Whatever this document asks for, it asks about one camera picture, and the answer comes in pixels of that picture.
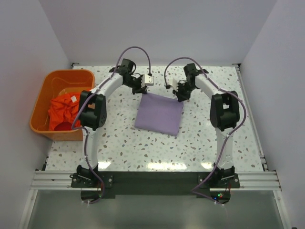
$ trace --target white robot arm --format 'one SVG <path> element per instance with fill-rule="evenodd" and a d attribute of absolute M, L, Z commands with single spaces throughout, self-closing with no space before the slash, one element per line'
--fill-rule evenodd
<path fill-rule="evenodd" d="M 126 85 L 132 88 L 132 93 L 147 93 L 147 86 L 153 85 L 153 77 L 149 74 L 140 75 L 136 78 L 132 76 L 132 69 L 134 62 L 131 60 L 123 59 L 121 65 L 116 69 L 113 74 L 114 68 L 112 68 L 108 76 L 95 88 L 88 91 L 83 91 L 80 97 L 80 108 L 85 103 L 86 99 L 91 95 L 95 96 L 86 104 L 79 119 L 81 121 L 82 133 L 83 133 L 83 153 L 84 157 L 87 157 L 91 167 L 95 170 L 98 168 L 97 159 L 97 128 L 102 127 L 107 118 L 106 113 L 106 100 L 108 97 L 120 86 Z M 95 104 L 94 108 L 88 106 L 89 104 Z M 78 170 L 88 170 L 89 165 L 86 158 L 83 158 Z"/>
<path fill-rule="evenodd" d="M 235 173 L 232 157 L 233 129 L 240 118 L 237 93 L 220 91 L 215 83 L 207 78 L 208 72 L 204 70 L 204 74 L 201 70 L 197 70 L 193 63 L 184 67 L 184 73 L 186 81 L 181 83 L 170 79 L 166 87 L 173 88 L 173 94 L 177 96 L 179 102 L 189 100 L 191 92 L 195 89 L 201 89 L 209 97 L 211 100 L 210 120 L 217 136 L 218 161 L 213 182 L 230 179 Z"/>

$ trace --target plastic laundry basket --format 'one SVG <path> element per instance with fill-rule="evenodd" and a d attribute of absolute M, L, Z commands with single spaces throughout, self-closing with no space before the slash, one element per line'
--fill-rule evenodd
<path fill-rule="evenodd" d="M 48 109 L 51 99 L 65 93 L 91 89 L 94 84 L 94 75 L 88 70 L 57 70 L 48 74 L 43 82 L 30 119 L 31 129 L 54 141 L 81 141 L 81 130 L 50 131 Z"/>

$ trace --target label on cloth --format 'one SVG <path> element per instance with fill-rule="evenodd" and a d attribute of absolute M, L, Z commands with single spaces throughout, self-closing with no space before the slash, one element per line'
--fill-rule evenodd
<path fill-rule="evenodd" d="M 72 100 L 72 102 L 76 102 L 76 101 L 77 101 L 77 98 L 76 98 L 75 96 L 72 96 L 72 97 L 71 97 L 71 100 Z"/>

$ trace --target lavender towel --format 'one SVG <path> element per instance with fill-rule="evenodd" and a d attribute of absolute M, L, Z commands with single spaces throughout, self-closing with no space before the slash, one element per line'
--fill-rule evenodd
<path fill-rule="evenodd" d="M 143 94 L 134 126 L 177 136 L 183 103 L 156 94 Z"/>

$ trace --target terrazzo table surface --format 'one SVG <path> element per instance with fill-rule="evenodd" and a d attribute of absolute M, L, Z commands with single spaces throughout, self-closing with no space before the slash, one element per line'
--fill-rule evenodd
<path fill-rule="evenodd" d="M 102 81 L 112 66 L 74 66 L 88 69 L 96 84 Z M 175 98 L 164 87 L 165 66 L 152 66 L 154 86 L 150 93 Z M 244 100 L 235 67 L 205 67 L 218 85 L 237 91 Z M 138 66 L 138 73 L 147 73 Z M 185 79 L 183 66 L 168 69 L 168 77 Z M 131 88 L 121 86 L 107 100 L 107 121 L 97 133 L 99 170 L 104 171 L 211 171 L 216 159 L 216 133 L 209 121 L 211 101 L 195 90 L 190 101 L 184 102 L 177 137 L 140 130 L 134 127 L 141 95 L 132 95 Z M 240 107 L 242 120 L 244 114 Z M 82 142 L 53 142 L 46 170 L 75 171 L 82 158 Z M 251 121 L 234 134 L 233 158 L 236 171 L 263 171 L 260 151 L 255 141 Z"/>

